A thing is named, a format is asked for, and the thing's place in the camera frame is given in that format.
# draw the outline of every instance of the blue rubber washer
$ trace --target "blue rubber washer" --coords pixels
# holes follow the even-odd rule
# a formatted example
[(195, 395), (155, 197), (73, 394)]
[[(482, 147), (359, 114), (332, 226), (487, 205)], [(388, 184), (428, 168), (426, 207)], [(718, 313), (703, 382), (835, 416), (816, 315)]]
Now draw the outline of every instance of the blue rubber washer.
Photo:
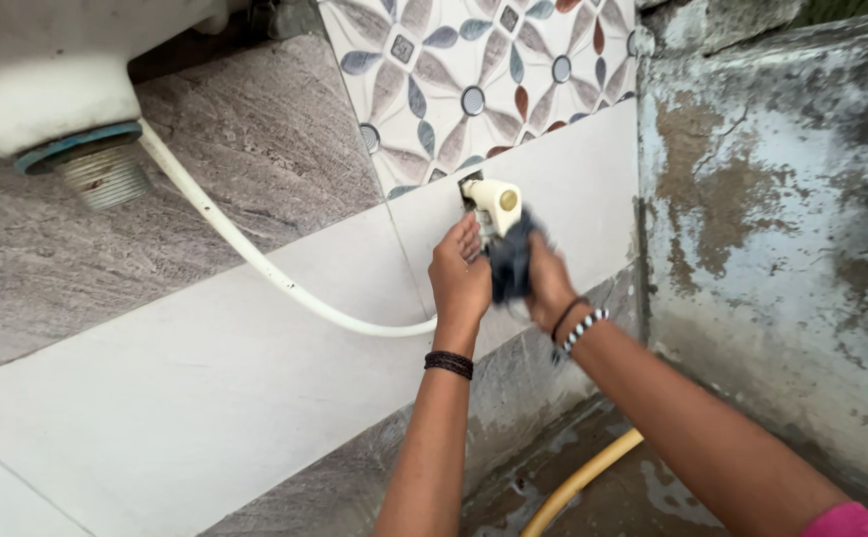
[(92, 129), (91, 131), (73, 134), (62, 140), (40, 145), (31, 149), (22, 157), (19, 157), (12, 166), (26, 175), (49, 173), (61, 161), (61, 157), (72, 151), (73, 148), (89, 142), (100, 142), (109, 139), (113, 139), (113, 141), (118, 140), (113, 145), (124, 145), (139, 140), (139, 137), (141, 137), (141, 125), (139, 121), (127, 121), (125, 123), (107, 125), (98, 129)]

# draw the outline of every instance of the decorative tile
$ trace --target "decorative tile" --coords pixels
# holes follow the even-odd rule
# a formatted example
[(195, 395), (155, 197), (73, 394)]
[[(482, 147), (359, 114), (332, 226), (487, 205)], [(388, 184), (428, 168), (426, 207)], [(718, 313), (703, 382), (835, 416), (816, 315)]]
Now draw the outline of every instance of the decorative tile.
[(390, 199), (635, 96), (632, 0), (321, 0)]

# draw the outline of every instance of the hand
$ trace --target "hand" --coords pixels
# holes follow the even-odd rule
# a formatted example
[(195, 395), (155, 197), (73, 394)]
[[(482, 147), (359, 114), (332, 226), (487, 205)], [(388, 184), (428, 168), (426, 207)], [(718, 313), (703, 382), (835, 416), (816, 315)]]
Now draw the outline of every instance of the hand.
[(466, 260), (480, 250), (477, 232), (481, 226), (467, 213), (447, 231), (434, 248), (434, 261), (427, 274), (434, 288), (438, 323), (434, 350), (471, 358), (481, 317), (490, 306), (490, 264), (482, 255)]
[(564, 314), (577, 296), (567, 274), (563, 259), (547, 248), (543, 234), (533, 231), (527, 237), (530, 243), (530, 296), (526, 307), (533, 322), (549, 334), (554, 323)]

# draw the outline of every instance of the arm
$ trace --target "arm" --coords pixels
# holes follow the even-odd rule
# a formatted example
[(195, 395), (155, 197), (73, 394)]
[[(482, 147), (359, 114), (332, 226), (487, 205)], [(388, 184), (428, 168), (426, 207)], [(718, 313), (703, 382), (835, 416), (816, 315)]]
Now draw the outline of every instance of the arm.
[[(531, 315), (547, 334), (576, 297), (563, 261), (530, 237)], [(562, 344), (589, 314), (577, 306)], [(796, 536), (848, 497), (804, 460), (707, 394), (608, 321), (593, 324), (572, 358), (639, 429), (690, 491), (738, 535)]]
[[(490, 305), (490, 265), (482, 257), (464, 261), (480, 248), (479, 228), (468, 214), (434, 249), (427, 270), (438, 311), (434, 351), (473, 357)], [(463, 376), (438, 368), (424, 373), (375, 537), (457, 535), (469, 397), (470, 381)]]

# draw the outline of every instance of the metal threaded fitting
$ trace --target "metal threaded fitting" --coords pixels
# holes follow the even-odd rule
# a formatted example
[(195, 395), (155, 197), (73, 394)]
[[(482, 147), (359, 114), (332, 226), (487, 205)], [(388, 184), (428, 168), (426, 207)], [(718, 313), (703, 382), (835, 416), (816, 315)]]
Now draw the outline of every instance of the metal threaded fitting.
[(124, 145), (72, 159), (57, 165), (56, 171), (92, 211), (138, 198), (152, 188)]

